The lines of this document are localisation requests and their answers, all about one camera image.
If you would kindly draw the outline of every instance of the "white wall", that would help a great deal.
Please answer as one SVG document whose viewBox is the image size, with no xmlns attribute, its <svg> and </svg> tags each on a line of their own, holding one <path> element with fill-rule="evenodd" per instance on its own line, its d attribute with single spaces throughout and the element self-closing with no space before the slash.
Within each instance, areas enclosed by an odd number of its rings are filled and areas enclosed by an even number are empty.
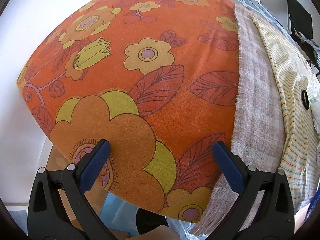
<svg viewBox="0 0 320 240">
<path fill-rule="evenodd" d="M 313 39 L 320 44 L 320 15 L 311 0 L 297 0 L 311 15 L 313 24 Z M 278 18 L 279 22 L 287 27 L 288 6 L 287 0 L 261 0 Z"/>
<path fill-rule="evenodd" d="M 46 36 L 90 0 L 10 0 L 0 17 L 0 197 L 29 201 L 45 135 L 16 86 L 23 65 Z"/>
</svg>

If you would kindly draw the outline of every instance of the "yellow striped fabric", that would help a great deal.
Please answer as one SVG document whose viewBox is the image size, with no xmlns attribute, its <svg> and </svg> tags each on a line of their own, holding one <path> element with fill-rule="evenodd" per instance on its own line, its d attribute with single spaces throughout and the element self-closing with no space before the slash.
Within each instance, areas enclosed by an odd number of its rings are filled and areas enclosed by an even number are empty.
<svg viewBox="0 0 320 240">
<path fill-rule="evenodd" d="M 280 93 L 286 133 L 280 168 L 288 177 L 296 209 L 314 196 L 319 181 L 316 162 L 319 135 L 313 126 L 311 109 L 303 106 L 301 92 L 306 90 L 309 100 L 315 100 L 320 84 L 300 51 L 286 37 L 252 19 L 268 53 Z"/>
</svg>

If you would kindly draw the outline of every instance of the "black ring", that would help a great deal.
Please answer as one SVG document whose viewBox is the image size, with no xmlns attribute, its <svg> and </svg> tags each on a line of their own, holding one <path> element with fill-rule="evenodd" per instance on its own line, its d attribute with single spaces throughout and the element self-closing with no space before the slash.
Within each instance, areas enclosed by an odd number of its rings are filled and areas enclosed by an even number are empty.
<svg viewBox="0 0 320 240">
<path fill-rule="evenodd" d="M 308 94 L 305 90 L 301 92 L 301 98 L 302 98 L 302 103 L 304 108 L 308 110 L 310 108 L 310 105 L 309 105 Z"/>
</svg>

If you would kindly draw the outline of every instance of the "blue gripper pad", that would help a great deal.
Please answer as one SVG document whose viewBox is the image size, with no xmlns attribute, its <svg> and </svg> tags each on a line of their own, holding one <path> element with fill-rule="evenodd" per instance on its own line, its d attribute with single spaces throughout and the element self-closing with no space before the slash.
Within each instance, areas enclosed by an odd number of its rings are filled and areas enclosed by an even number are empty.
<svg viewBox="0 0 320 240">
<path fill-rule="evenodd" d="M 218 142 L 213 145 L 212 155 L 222 170 L 232 191 L 241 195 L 244 191 L 243 176 L 228 153 Z"/>
<path fill-rule="evenodd" d="M 97 150 L 96 154 L 91 158 L 86 168 L 82 171 L 79 183 L 79 191 L 81 193 L 89 191 L 92 188 L 103 168 L 103 165 L 109 158 L 110 150 L 110 143 L 105 141 Z"/>
</svg>

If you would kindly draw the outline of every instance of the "orange floral fabric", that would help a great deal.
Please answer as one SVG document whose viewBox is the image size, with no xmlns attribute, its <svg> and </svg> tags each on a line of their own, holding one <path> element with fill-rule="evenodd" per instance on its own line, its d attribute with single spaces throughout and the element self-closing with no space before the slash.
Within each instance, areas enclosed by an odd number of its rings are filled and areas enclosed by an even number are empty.
<svg viewBox="0 0 320 240">
<path fill-rule="evenodd" d="M 212 145 L 231 144 L 238 53 L 231 0 L 93 0 L 43 41 L 17 83 L 71 162 L 110 142 L 102 187 L 198 222 L 221 174 Z"/>
</svg>

